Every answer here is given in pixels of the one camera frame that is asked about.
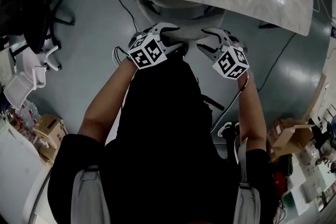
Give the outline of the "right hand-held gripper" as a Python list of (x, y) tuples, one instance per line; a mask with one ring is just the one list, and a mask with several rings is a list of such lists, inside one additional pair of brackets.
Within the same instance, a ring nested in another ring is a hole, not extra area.
[(219, 48), (205, 44), (197, 44), (197, 48), (211, 60), (215, 60), (212, 68), (223, 78), (238, 79), (250, 66), (238, 39), (221, 28), (203, 28), (203, 33), (216, 36)]

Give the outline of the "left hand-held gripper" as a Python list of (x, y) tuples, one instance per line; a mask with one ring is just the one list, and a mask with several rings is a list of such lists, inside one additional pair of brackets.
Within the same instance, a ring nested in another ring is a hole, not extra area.
[(164, 32), (179, 29), (179, 26), (175, 24), (160, 22), (150, 28), (148, 32), (135, 33), (128, 45), (128, 57), (139, 70), (166, 61), (168, 55), (183, 46), (183, 42), (176, 40), (161, 41), (160, 35)]

